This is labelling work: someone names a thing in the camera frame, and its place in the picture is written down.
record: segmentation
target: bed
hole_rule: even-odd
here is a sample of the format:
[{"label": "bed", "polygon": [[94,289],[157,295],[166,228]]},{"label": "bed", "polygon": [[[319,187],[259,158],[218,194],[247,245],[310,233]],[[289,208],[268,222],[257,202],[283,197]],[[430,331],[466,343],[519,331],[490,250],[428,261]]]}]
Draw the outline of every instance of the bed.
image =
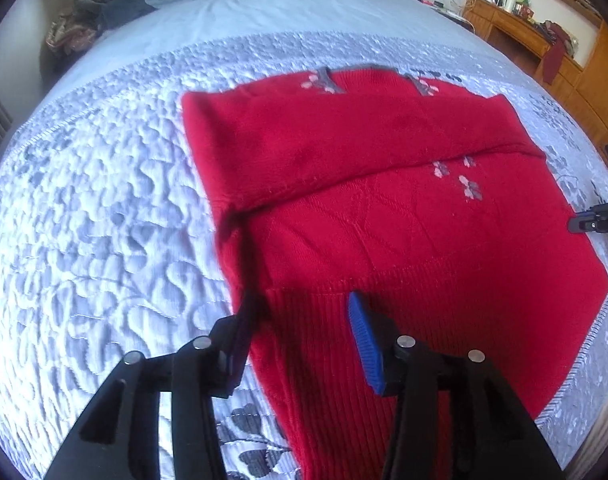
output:
[{"label": "bed", "polygon": [[[502,54],[416,0],[168,2],[105,34],[0,165],[0,445],[25,478],[42,478],[127,351],[174,352],[230,313],[182,93],[365,62],[506,95],[569,203],[608,202],[608,169],[575,121]],[[608,271],[608,237],[590,237]],[[251,363],[214,408],[229,478],[300,478]],[[569,478],[608,444],[608,427],[593,427],[605,410],[608,298],[536,421]],[[173,478],[167,397],[160,437],[162,477]]]}]

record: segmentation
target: wooden desk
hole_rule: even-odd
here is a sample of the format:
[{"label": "wooden desk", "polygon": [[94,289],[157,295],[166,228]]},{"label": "wooden desk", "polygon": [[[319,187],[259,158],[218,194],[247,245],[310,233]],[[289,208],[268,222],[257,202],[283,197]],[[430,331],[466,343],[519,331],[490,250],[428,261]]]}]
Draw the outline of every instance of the wooden desk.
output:
[{"label": "wooden desk", "polygon": [[527,22],[485,0],[468,0],[464,17],[476,34],[502,52],[555,98],[602,152],[608,144],[608,27],[602,23],[585,68],[564,56],[552,85],[543,81],[548,42]]}]

